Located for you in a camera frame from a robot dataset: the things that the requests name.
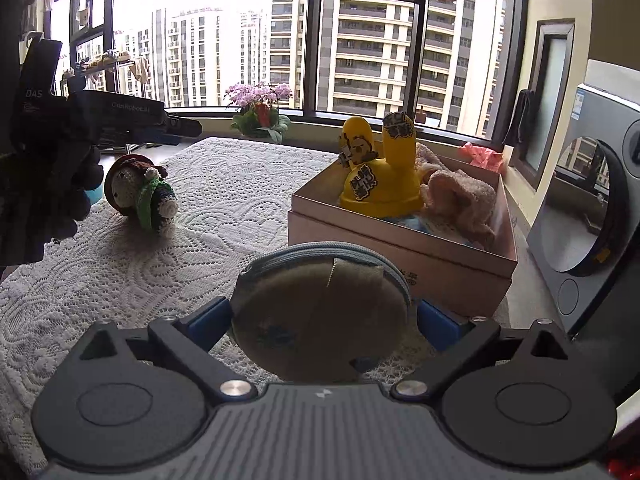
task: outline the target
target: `white lace tablecloth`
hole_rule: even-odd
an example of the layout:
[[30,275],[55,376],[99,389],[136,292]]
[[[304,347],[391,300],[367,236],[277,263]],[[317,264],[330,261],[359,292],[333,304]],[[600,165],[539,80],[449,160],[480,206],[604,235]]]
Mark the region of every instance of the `white lace tablecloth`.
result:
[[[254,257],[287,244],[290,196],[336,159],[245,140],[210,138],[164,161],[180,201],[174,238],[140,231],[103,199],[78,234],[46,247],[43,261],[21,266],[0,287],[0,440],[27,472],[46,460],[30,409],[56,366],[92,322],[144,326],[162,314],[191,312],[230,296]],[[430,350],[419,336],[403,357],[372,377],[406,373]],[[212,354],[257,384],[277,380],[225,336]]]

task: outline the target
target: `teal object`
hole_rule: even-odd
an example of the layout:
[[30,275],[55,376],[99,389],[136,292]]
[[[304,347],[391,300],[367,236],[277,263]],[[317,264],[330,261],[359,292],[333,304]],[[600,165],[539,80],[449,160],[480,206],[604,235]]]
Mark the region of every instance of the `teal object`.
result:
[[90,191],[85,191],[85,193],[89,197],[89,200],[91,201],[91,205],[98,202],[98,200],[100,200],[104,196],[104,191],[102,190],[102,184],[100,184],[100,186],[98,186],[95,189],[92,189]]

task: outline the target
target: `washing machine door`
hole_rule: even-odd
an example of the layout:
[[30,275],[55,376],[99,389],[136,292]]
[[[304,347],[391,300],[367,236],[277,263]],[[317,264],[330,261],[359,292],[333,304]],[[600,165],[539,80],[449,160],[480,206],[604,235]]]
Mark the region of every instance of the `washing machine door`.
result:
[[587,276],[619,248],[628,190],[623,165],[599,140],[579,137],[564,150],[540,209],[542,248],[558,272]]

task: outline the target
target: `silver screw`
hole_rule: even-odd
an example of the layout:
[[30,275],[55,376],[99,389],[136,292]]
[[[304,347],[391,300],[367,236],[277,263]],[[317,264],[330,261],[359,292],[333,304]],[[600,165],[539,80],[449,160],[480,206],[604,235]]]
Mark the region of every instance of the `silver screw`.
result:
[[251,391],[251,384],[247,381],[233,380],[220,384],[220,391],[229,397],[240,397]]
[[406,397],[418,397],[427,392],[427,385],[422,381],[400,381],[396,384],[396,392]]

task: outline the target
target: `window sill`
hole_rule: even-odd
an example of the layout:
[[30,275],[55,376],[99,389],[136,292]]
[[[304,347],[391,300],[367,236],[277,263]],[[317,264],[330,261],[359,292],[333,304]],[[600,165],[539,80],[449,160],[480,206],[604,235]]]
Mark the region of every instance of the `window sill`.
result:
[[[198,119],[202,123],[203,136],[211,134],[225,137],[240,137],[236,130],[231,129],[231,118],[239,112],[238,108],[223,107],[194,107],[194,108],[167,108],[167,113],[178,117],[188,117]],[[345,120],[351,117],[349,114],[339,114],[334,112],[315,112],[313,115],[303,115],[302,110],[281,108],[280,113],[286,115],[291,120],[291,128],[285,135],[285,144],[297,146],[299,142],[311,143],[321,146],[331,146],[323,151],[338,152],[338,138],[341,127]],[[382,132],[382,119],[364,116],[374,132]],[[471,142],[476,146],[491,148],[496,152],[502,152],[502,146],[494,145],[490,141],[475,136],[467,136],[430,128],[418,124],[416,126],[417,137],[420,140],[437,143],[438,145],[463,146],[466,142]]]

